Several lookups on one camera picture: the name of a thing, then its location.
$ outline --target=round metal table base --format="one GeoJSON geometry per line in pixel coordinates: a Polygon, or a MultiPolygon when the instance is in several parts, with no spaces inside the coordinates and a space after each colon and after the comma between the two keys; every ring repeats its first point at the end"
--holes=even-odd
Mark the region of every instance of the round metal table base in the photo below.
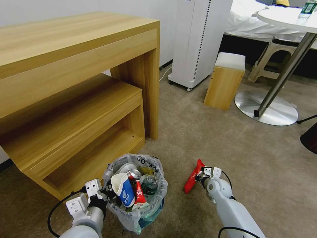
{"type": "Polygon", "coordinates": [[[236,95],[234,102],[238,109],[248,117],[265,124],[287,126],[297,121],[298,112],[294,105],[280,97],[273,100],[262,116],[255,117],[254,110],[259,108],[266,94],[261,91],[244,91],[236,95]]]}

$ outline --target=red snack wrapper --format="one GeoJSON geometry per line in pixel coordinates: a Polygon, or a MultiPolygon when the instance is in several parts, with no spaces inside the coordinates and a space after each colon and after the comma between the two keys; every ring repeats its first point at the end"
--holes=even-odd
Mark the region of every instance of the red snack wrapper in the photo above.
{"type": "Polygon", "coordinates": [[[190,190],[194,187],[194,184],[196,182],[195,177],[199,173],[199,171],[201,170],[202,167],[205,167],[205,164],[200,159],[197,160],[196,168],[193,170],[192,174],[190,175],[186,184],[184,185],[184,192],[185,193],[189,193],[190,190]]]}
{"type": "Polygon", "coordinates": [[[134,210],[136,208],[144,208],[144,207],[147,207],[149,205],[145,200],[140,180],[137,179],[137,180],[135,180],[135,182],[136,182],[136,185],[135,185],[135,197],[136,197],[136,199],[135,199],[135,203],[132,207],[132,210],[134,210]]]}

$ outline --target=metal table leg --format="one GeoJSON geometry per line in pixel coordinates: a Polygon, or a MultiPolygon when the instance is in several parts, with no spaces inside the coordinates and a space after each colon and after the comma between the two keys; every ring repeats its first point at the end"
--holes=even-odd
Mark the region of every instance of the metal table leg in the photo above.
{"type": "Polygon", "coordinates": [[[261,92],[241,92],[235,97],[237,107],[254,120],[277,126],[293,124],[298,119],[298,113],[292,104],[277,97],[285,82],[305,56],[317,38],[315,33],[306,33],[290,60],[278,76],[266,96],[261,92]]]}

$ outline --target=wooden desk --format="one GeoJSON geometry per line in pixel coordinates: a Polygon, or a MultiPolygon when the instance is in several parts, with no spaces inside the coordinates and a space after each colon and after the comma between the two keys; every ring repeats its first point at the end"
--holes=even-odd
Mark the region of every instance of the wooden desk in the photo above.
{"type": "Polygon", "coordinates": [[[0,144],[57,198],[157,139],[159,21],[96,12],[4,27],[0,55],[0,144]]]}
{"type": "Polygon", "coordinates": [[[95,12],[0,28],[0,134],[9,115],[107,69],[143,91],[158,137],[159,21],[95,12]]]}

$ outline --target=white bedsheet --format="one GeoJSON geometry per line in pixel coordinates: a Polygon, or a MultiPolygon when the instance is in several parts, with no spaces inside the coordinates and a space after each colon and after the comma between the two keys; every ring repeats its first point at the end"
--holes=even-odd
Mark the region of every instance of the white bedsheet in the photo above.
{"type": "MultiPolygon", "coordinates": [[[[226,33],[246,38],[256,38],[268,41],[274,36],[279,39],[300,42],[305,33],[297,30],[273,26],[252,17],[257,11],[266,7],[265,4],[255,0],[233,0],[229,20],[227,22],[226,33]]],[[[283,8],[284,11],[291,11],[291,8],[283,8]]],[[[317,41],[312,45],[317,49],[317,41]]]]}

